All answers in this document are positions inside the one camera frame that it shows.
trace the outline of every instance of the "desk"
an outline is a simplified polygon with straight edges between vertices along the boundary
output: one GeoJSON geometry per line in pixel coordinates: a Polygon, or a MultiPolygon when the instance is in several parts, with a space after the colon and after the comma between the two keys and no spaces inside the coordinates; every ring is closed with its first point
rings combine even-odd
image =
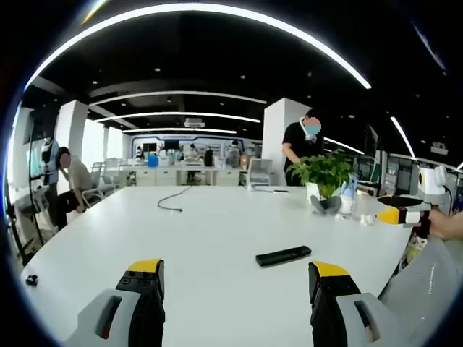
{"type": "MultiPolygon", "coordinates": [[[[22,272],[38,275],[24,287],[60,340],[77,314],[105,288],[115,288],[133,262],[166,262],[164,347],[311,346],[307,264],[346,268],[361,291],[378,295],[409,238],[409,229],[376,222],[361,226],[313,214],[306,189],[290,194],[243,187],[126,187],[55,235],[22,272]],[[313,255],[262,269],[255,255],[309,246],[313,255]]],[[[359,208],[384,209],[371,197],[359,208]]]]}

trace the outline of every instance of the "curved light strip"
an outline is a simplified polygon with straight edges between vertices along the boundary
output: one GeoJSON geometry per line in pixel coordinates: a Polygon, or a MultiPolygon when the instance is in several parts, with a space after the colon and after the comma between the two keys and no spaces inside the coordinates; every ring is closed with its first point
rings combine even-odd
{"type": "Polygon", "coordinates": [[[358,149],[355,149],[355,148],[350,147],[350,146],[348,146],[348,145],[345,145],[345,144],[342,143],[342,142],[339,142],[339,141],[330,139],[329,137],[324,137],[324,139],[325,139],[325,141],[335,143],[335,144],[337,144],[338,146],[342,146],[342,147],[345,147],[345,148],[347,148],[347,149],[353,150],[354,152],[357,152],[357,153],[359,153],[359,154],[365,154],[365,153],[362,152],[361,150],[358,150],[358,149]]]}
{"type": "Polygon", "coordinates": [[[147,128],[124,130],[123,132],[221,132],[223,134],[236,134],[234,130],[206,129],[206,128],[147,128]]]}
{"type": "Polygon", "coordinates": [[[201,4],[201,3],[184,3],[184,4],[164,4],[164,5],[155,5],[150,7],[143,7],[141,9],[134,9],[133,11],[128,11],[125,13],[118,14],[117,16],[108,18],[103,22],[89,27],[88,29],[77,34],[73,38],[70,38],[62,46],[56,49],[50,56],[48,56],[43,63],[37,68],[37,70],[27,81],[25,90],[29,87],[30,83],[49,65],[52,61],[58,58],[61,54],[67,51],[69,48],[73,47],[76,43],[80,42],[84,38],[97,33],[100,30],[103,30],[107,27],[115,25],[132,18],[142,17],[149,14],[156,13],[167,13],[167,12],[188,12],[188,11],[199,11],[199,12],[214,12],[214,13],[223,13],[230,14],[232,16],[248,18],[249,20],[255,20],[256,22],[261,22],[271,27],[276,27],[280,30],[287,32],[297,38],[309,43],[310,45],[317,48],[319,51],[323,52],[330,58],[332,58],[336,63],[341,65],[348,73],[350,73],[363,87],[370,89],[371,85],[367,80],[356,70],[352,65],[350,65],[344,58],[338,55],[335,51],[329,48],[324,43],[321,43],[319,40],[315,39],[311,35],[304,33],[303,31],[293,27],[292,25],[286,24],[281,20],[260,14],[254,11],[249,11],[246,9],[240,9],[239,7],[231,7],[217,4],[201,4]]]}
{"type": "Polygon", "coordinates": [[[240,99],[245,101],[252,101],[253,103],[263,103],[264,105],[267,101],[248,98],[247,96],[240,96],[240,95],[233,95],[233,94],[223,94],[223,93],[215,93],[215,92],[200,92],[196,90],[170,90],[170,91],[163,91],[163,92],[146,92],[146,93],[136,93],[136,94],[127,94],[121,96],[115,96],[113,98],[105,99],[97,101],[96,103],[91,103],[89,106],[97,106],[101,105],[102,103],[110,103],[112,101],[118,100],[125,100],[130,98],[140,98],[143,96],[154,96],[154,95],[209,95],[209,96],[221,96],[223,98],[233,98],[233,99],[240,99]]]}
{"type": "Polygon", "coordinates": [[[397,130],[399,130],[400,135],[402,136],[402,139],[404,139],[405,145],[408,147],[408,151],[410,151],[410,155],[412,156],[413,159],[415,159],[415,154],[413,153],[412,146],[410,145],[410,142],[408,142],[407,136],[405,136],[404,130],[400,126],[399,122],[397,121],[396,117],[391,117],[392,122],[396,126],[397,130]]]}
{"type": "Polygon", "coordinates": [[[99,119],[96,122],[101,123],[104,121],[111,121],[113,119],[123,119],[123,118],[137,118],[144,116],[205,116],[205,117],[219,117],[219,118],[228,118],[228,119],[237,119],[239,121],[252,121],[254,123],[260,123],[259,119],[246,118],[240,116],[231,116],[229,114],[219,114],[219,113],[204,113],[204,112],[182,112],[182,111],[165,111],[165,112],[146,112],[146,113],[133,113],[133,114],[124,114],[122,116],[112,116],[99,119]]]}

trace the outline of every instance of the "cable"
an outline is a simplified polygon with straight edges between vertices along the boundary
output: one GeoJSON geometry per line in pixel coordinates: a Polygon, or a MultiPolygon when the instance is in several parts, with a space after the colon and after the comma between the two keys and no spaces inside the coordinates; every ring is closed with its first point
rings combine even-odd
{"type": "Polygon", "coordinates": [[[183,212],[183,209],[182,208],[170,208],[170,207],[164,207],[164,206],[161,206],[161,202],[163,201],[166,201],[172,197],[178,197],[179,195],[185,193],[188,189],[190,189],[191,187],[193,186],[188,186],[188,188],[186,189],[183,189],[180,193],[176,193],[176,194],[173,194],[173,195],[169,195],[168,197],[163,197],[162,199],[160,199],[158,201],[158,207],[159,208],[162,208],[163,210],[169,210],[169,211],[177,211],[177,212],[183,212]]]}
{"type": "Polygon", "coordinates": [[[452,196],[451,194],[451,191],[449,188],[447,188],[447,186],[443,186],[443,188],[446,190],[446,192],[449,192],[449,195],[450,195],[450,206],[449,206],[449,215],[451,213],[451,206],[452,204],[454,203],[454,197],[452,196]]]}

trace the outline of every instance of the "blue container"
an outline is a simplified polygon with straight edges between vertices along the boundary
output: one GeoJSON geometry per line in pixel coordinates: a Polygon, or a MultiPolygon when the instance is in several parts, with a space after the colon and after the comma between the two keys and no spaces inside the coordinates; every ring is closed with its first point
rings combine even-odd
{"type": "Polygon", "coordinates": [[[148,167],[149,168],[157,168],[159,166],[159,158],[157,155],[149,155],[148,156],[148,167]]]}

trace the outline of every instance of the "gray object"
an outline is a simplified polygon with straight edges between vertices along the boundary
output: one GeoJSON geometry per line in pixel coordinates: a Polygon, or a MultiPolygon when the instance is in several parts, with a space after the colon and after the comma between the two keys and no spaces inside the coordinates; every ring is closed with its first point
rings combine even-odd
{"type": "Polygon", "coordinates": [[[370,293],[336,298],[346,329],[348,346],[408,347],[397,318],[370,293]],[[360,311],[367,317],[371,336],[368,337],[360,311]]]}
{"type": "Polygon", "coordinates": [[[313,207],[322,215],[336,213],[341,207],[340,197],[329,197],[326,200],[319,200],[315,195],[310,197],[313,207]]]}
{"type": "Polygon", "coordinates": [[[429,235],[413,261],[389,281],[380,300],[396,315],[412,346],[423,346],[462,284],[463,243],[429,235]]]}
{"type": "Polygon", "coordinates": [[[66,347],[127,347],[130,323],[139,293],[107,289],[77,316],[77,329],[64,342],[66,347]],[[102,338],[107,319],[112,317],[108,338],[102,338]]]}

